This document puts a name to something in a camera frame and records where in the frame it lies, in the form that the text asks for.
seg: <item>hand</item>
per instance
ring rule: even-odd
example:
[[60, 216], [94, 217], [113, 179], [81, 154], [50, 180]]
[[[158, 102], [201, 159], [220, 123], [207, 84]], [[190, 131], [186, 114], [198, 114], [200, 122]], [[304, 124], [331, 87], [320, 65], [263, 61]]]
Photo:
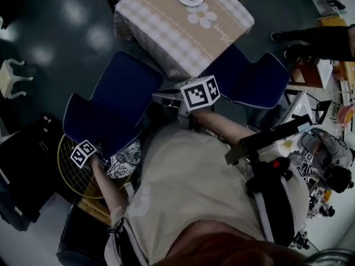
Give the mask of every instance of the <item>hand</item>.
[[89, 163], [91, 168], [93, 169], [94, 167], [98, 167], [99, 165], [101, 165], [100, 159], [98, 157], [97, 154], [93, 154], [90, 159], [89, 159]]

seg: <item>black pants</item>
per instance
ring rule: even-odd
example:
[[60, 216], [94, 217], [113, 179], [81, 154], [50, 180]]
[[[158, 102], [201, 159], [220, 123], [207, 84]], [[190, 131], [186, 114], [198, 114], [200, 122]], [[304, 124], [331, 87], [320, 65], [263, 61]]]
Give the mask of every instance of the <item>black pants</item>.
[[309, 56], [338, 61], [354, 61], [350, 49], [348, 27], [320, 27], [283, 32], [280, 40], [302, 40], [309, 45], [290, 46], [292, 54], [307, 59]]

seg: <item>beige tablecloth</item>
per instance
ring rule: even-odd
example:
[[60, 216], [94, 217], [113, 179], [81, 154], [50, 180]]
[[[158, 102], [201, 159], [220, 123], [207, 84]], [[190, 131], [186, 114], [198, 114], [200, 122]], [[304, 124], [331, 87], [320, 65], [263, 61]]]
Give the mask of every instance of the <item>beige tablecloth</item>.
[[134, 37], [171, 79], [197, 78], [254, 19], [238, 0], [121, 0], [115, 9], [117, 37]]

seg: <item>white box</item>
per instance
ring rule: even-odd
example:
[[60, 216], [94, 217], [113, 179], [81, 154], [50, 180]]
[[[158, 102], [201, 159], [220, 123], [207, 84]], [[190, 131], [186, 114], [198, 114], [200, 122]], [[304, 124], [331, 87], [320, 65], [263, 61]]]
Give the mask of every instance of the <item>white box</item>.
[[221, 96], [213, 75], [196, 79], [180, 90], [189, 111], [210, 106]]
[[88, 140], [85, 140], [75, 147], [70, 158], [79, 168], [82, 168], [87, 159], [96, 151], [97, 149]]

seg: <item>black shoe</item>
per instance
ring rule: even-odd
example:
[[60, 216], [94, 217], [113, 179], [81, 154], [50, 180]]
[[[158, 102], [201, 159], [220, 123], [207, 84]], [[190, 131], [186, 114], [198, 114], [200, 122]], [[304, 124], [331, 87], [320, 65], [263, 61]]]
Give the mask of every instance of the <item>black shoe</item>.
[[270, 39], [273, 41], [273, 42], [280, 42], [282, 39], [281, 39], [281, 35], [279, 33], [271, 33], [270, 34]]
[[286, 60], [297, 60], [300, 56], [290, 50], [290, 46], [288, 46], [287, 49], [283, 52], [283, 57], [285, 57]]

